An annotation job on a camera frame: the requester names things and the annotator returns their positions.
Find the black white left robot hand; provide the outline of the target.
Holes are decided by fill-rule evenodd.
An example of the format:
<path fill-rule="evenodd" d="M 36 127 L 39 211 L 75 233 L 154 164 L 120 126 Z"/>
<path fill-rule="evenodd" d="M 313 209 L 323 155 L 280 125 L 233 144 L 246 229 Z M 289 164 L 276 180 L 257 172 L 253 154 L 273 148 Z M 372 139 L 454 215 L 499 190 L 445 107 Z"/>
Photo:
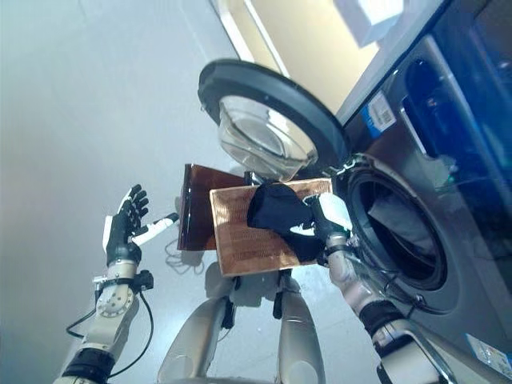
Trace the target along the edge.
<path fill-rule="evenodd" d="M 136 184 L 122 198 L 117 212 L 105 217 L 102 248 L 107 266 L 119 261 L 138 265 L 142 260 L 141 246 L 178 222 L 179 215 L 173 212 L 143 225 L 142 219 L 149 212 L 148 204 L 147 192 Z"/>

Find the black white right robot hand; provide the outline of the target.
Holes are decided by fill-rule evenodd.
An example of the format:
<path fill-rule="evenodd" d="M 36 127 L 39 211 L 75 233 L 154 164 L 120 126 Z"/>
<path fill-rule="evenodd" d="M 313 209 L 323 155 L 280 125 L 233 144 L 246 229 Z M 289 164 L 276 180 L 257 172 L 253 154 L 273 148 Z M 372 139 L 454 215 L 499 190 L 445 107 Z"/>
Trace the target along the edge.
<path fill-rule="evenodd" d="M 332 193 L 313 194 L 302 202 L 312 213 L 309 222 L 290 228 L 292 234 L 322 242 L 326 254 L 349 250 L 347 244 L 353 225 L 345 202 Z"/>

